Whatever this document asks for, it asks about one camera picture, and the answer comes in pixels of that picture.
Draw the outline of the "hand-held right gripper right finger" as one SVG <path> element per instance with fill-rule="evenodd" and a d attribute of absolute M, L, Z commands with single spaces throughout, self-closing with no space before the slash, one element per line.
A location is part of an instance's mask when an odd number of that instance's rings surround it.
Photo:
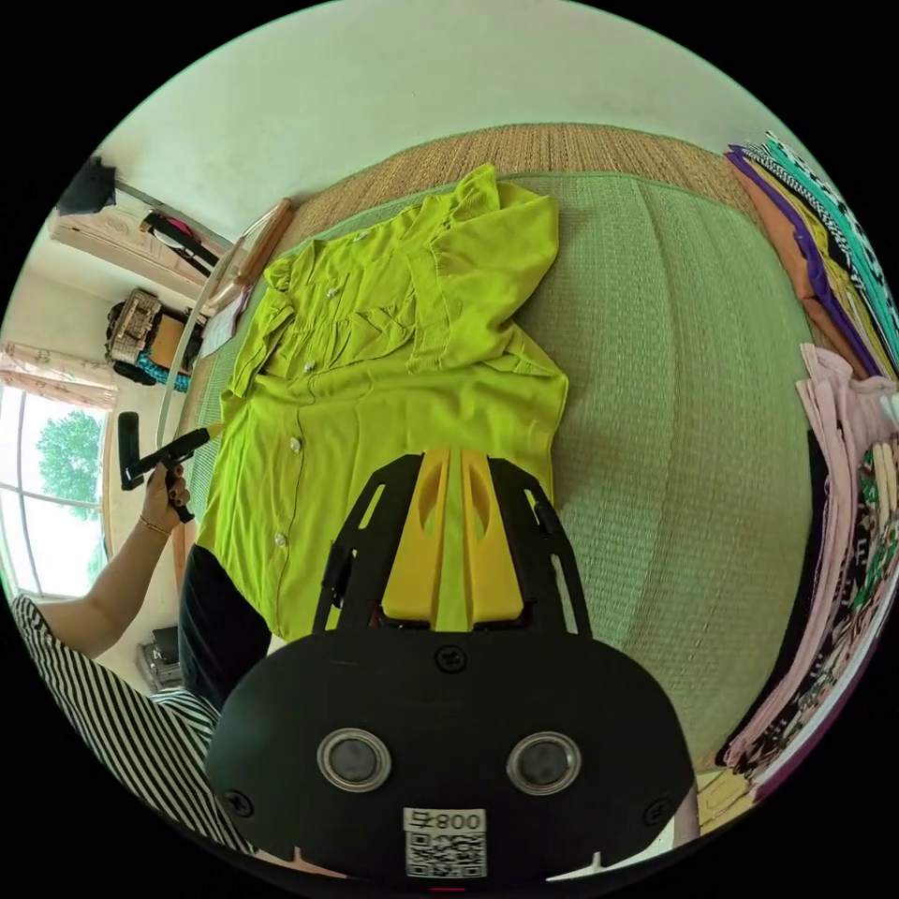
<path fill-rule="evenodd" d="M 510 624 L 523 598 L 487 456 L 462 451 L 464 593 L 470 624 Z"/>

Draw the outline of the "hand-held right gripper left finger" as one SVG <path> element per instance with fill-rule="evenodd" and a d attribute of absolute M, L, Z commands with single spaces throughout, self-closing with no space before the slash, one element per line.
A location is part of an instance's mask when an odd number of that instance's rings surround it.
<path fill-rule="evenodd" d="M 429 450 L 418 463 L 408 510 L 381 601 L 393 623 L 434 623 L 444 553 L 450 452 Z"/>

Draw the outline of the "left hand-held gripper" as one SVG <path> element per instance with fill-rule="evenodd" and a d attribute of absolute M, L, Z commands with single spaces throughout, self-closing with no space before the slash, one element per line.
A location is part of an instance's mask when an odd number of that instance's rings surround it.
<path fill-rule="evenodd" d="M 195 452 L 221 435 L 221 422 L 195 429 L 176 437 L 164 446 L 148 454 L 140 452 L 140 430 L 120 430 L 120 481 L 123 491 L 130 492 L 142 486 L 147 476 L 152 476 L 159 466 L 166 469 L 164 497 L 171 499 L 171 485 L 179 478 L 178 469 Z"/>

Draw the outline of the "person's left hand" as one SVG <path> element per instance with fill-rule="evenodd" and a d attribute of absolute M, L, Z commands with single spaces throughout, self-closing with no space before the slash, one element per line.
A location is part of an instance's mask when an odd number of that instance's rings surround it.
<path fill-rule="evenodd" d="M 147 479 L 141 519 L 150 529 L 169 534 L 181 522 L 180 510 L 188 502 L 183 468 L 159 463 Z"/>

